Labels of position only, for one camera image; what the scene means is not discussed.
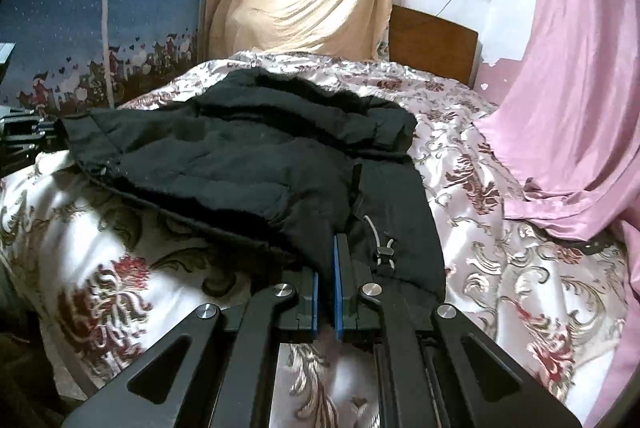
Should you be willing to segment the black padded jacket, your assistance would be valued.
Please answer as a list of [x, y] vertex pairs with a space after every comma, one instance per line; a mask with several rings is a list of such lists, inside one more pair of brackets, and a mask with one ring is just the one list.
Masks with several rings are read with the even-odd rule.
[[250, 266], [333, 272], [332, 246], [409, 299], [442, 297], [445, 268], [409, 151], [416, 118], [394, 102], [252, 68], [155, 110], [58, 122], [91, 180], [205, 229]]

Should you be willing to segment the blue patterned curtain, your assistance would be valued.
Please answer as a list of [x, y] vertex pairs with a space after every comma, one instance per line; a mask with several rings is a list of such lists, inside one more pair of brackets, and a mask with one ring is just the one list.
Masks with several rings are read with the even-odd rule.
[[119, 106], [198, 61], [201, 0], [2, 0], [1, 102], [42, 115]]

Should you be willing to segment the pink curtain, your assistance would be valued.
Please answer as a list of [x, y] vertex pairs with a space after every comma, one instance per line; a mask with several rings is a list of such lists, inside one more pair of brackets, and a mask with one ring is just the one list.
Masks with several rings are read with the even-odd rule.
[[524, 191], [507, 218], [563, 239], [612, 229], [627, 248], [629, 311], [597, 426], [639, 362], [639, 0], [537, 0], [521, 70], [478, 127]]

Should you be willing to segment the brown wooden headboard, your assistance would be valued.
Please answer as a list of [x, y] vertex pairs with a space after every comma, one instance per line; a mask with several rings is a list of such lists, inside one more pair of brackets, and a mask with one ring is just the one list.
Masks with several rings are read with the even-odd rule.
[[471, 85], [478, 33], [454, 22], [394, 5], [388, 55], [415, 70]]

